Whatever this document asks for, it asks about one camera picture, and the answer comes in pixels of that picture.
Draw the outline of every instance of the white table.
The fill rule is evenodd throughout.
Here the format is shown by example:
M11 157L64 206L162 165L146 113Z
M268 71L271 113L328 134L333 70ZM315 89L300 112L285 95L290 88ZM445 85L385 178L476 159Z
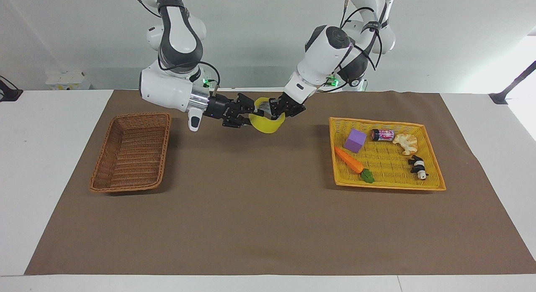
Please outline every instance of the white table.
M0 291L532 292L536 287L533 274L21 276L111 92L26 91L15 103L0 103ZM494 105L486 95L442 96L521 238L536 257L536 187L532 183L536 142L507 106ZM512 184L515 193L509 188Z

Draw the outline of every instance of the white wall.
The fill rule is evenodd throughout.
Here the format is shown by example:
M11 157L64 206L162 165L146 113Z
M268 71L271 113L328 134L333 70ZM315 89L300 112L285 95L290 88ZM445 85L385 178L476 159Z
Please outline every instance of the white wall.
M184 2L206 23L204 60L229 88L283 86L312 30L338 25L343 0ZM367 72L369 90L500 91L467 86L534 27L532 2L396 0L397 44ZM46 71L71 69L96 88L137 88L155 59L145 30L159 21L136 0L0 0L0 16L0 74L21 88L45 88Z

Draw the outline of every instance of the brown table mat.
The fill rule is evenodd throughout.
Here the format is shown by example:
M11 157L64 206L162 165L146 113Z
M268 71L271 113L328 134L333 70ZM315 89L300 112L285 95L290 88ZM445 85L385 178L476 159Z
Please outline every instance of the brown table mat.
M210 118L193 133L185 114L114 91L26 274L536 273L439 95L318 94L306 106L272 135ZM160 187L90 193L109 121L162 111L176 118ZM447 191L336 186L329 116L425 124Z

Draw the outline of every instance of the purple block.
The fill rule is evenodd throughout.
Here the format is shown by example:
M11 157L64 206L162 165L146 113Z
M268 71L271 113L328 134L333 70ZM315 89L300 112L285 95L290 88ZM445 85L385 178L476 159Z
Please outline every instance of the purple block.
M348 139L344 143L344 148L357 153L365 144L366 139L367 134L360 132L356 129L352 129L350 131L350 136L348 136Z

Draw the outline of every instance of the yellow wicker basket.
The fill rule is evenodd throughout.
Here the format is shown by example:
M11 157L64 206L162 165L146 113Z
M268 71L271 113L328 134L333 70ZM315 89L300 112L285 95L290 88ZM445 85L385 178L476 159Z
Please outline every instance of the yellow wicker basket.
M367 141L359 151L346 151L365 168L372 172L374 183L366 183L351 170L338 156L333 147L343 148L350 130L356 129L367 134ZM370 130L390 129L395 134L408 133L417 137L417 156L425 161L426 180L419 180L417 175L410 173L408 165L410 156L402 155L402 147L389 141L372 141ZM364 119L330 117L331 157L333 160L333 176L335 183L341 186L369 187L373 189L411 189L423 191L444 191L445 181L437 163L428 134L423 124L407 122L384 122Z

